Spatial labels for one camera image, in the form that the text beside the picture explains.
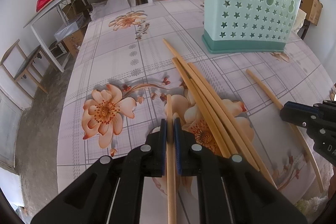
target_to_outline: screw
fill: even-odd
[[[201,151],[202,150],[202,145],[195,143],[191,146],[191,149],[194,151]]]
[[[140,150],[142,152],[148,152],[152,149],[152,147],[149,144],[143,144],[142,146],[140,146]]]
[[[241,162],[243,160],[243,158],[241,157],[241,155],[238,155],[238,154],[232,155],[231,159],[234,162]]]
[[[111,158],[109,156],[102,156],[99,161],[101,164],[108,164],[111,161]]]

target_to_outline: concrete floor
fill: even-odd
[[[16,139],[15,170],[21,175],[22,192],[28,216],[20,213],[25,223],[57,194],[57,140],[65,95],[75,63],[68,61],[64,73],[49,66],[42,85],[37,89],[30,109],[21,117]]]

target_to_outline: chair seat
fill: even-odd
[[[26,59],[23,61],[21,67],[17,71],[16,75],[14,76],[14,81],[23,73],[23,71],[32,63],[33,59],[35,59],[37,53],[41,50],[41,45],[37,46],[31,54],[29,54]]]

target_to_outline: door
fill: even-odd
[[[0,161],[14,168],[16,134],[22,110],[0,91]]]

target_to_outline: plaid pattern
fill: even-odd
[[[83,104],[91,98],[94,89],[104,89],[105,84],[135,86],[143,83],[160,85],[169,77],[165,93],[181,94],[181,78],[171,62],[173,57],[162,38],[188,62],[193,62],[223,99],[240,100],[246,107],[245,117],[255,130],[253,145],[269,171],[282,170],[288,153],[297,160],[300,179],[293,179],[282,193],[296,202],[314,179],[312,168],[300,158],[302,147],[288,126],[280,120],[278,110],[267,95],[248,76],[253,71],[282,103],[288,100],[312,105],[329,99],[333,83],[325,69],[309,47],[291,33],[285,54],[288,59],[276,59],[270,53],[250,52],[234,54],[210,54],[202,40],[203,0],[165,0],[134,7],[147,15],[149,28],[145,33],[132,25],[113,31],[109,22],[124,15],[130,9],[99,18],[89,24],[83,45],[79,51],[64,102],[58,136],[58,189],[63,190],[98,158],[109,154],[109,148],[101,149],[96,135],[83,140],[81,127]],[[152,90],[138,91],[144,101],[134,110],[135,118],[123,118],[120,135],[114,136],[112,147],[116,157],[126,155],[132,148],[145,142],[150,130],[165,118],[164,103],[152,99]],[[315,155],[318,165],[322,159]],[[196,189],[193,180],[192,191]],[[165,222],[166,200],[151,178],[144,183],[141,223]],[[184,187],[178,193],[179,223],[198,223],[198,206],[188,196]],[[149,221],[148,215],[157,216]]]

